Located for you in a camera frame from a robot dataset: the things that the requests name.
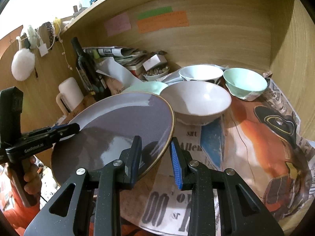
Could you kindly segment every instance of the blue gripper pad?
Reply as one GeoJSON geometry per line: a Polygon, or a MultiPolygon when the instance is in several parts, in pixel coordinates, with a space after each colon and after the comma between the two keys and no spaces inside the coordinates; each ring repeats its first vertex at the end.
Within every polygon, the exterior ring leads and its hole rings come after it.
{"type": "Polygon", "coordinates": [[[175,183],[178,187],[179,190],[182,189],[183,187],[183,180],[182,180],[182,170],[179,164],[179,160],[177,157],[177,153],[176,153],[176,148],[174,143],[172,142],[171,144],[171,158],[172,158],[172,166],[173,166],[173,172],[174,172],[174,177],[175,177],[175,183]]]}

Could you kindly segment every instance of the fluffy white ball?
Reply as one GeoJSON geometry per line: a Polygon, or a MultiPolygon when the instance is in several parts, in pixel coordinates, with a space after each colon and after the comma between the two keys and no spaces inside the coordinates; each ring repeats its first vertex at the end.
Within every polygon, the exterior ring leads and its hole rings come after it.
{"type": "Polygon", "coordinates": [[[29,49],[21,49],[15,53],[11,71],[18,81],[26,80],[35,68],[35,55],[29,49]]]}

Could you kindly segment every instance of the newspaper tablecloth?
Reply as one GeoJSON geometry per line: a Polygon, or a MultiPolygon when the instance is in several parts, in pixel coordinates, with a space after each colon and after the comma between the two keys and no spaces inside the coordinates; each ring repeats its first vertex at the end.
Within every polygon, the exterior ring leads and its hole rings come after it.
{"type": "MultiPolygon", "coordinates": [[[[271,80],[252,102],[232,97],[225,114],[206,126],[176,122],[181,147],[212,169],[234,168],[286,229],[315,195],[315,149],[298,135],[300,118],[271,80]],[[281,223],[290,217],[290,224],[281,223]]],[[[191,191],[179,191],[168,151],[134,190],[121,193],[121,215],[160,235],[187,235],[191,191]]],[[[215,199],[216,235],[220,234],[215,199]]]]}

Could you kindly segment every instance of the triangular cutout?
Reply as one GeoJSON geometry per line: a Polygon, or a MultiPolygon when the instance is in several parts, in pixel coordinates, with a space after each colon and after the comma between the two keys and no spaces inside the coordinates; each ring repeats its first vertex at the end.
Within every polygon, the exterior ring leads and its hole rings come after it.
{"type": "Polygon", "coordinates": [[[59,198],[49,209],[51,214],[55,214],[64,218],[67,216],[75,187],[75,184],[70,184],[62,193],[62,195],[59,196],[59,198]]]}
{"type": "Polygon", "coordinates": [[[239,202],[241,204],[241,210],[244,217],[248,217],[259,213],[259,207],[254,200],[248,195],[242,185],[236,185],[236,191],[239,202]]]}

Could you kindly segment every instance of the purple plate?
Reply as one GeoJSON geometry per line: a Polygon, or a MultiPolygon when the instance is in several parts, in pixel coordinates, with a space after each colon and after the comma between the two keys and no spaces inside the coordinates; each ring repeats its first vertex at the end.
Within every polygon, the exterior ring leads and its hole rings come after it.
{"type": "Polygon", "coordinates": [[[174,131],[171,106],[160,96],[129,92],[105,98],[85,109],[70,123],[81,131],[55,144],[51,167],[63,184],[78,168],[101,169],[130,148],[134,136],[142,138],[139,178],[163,156],[174,131]]]}

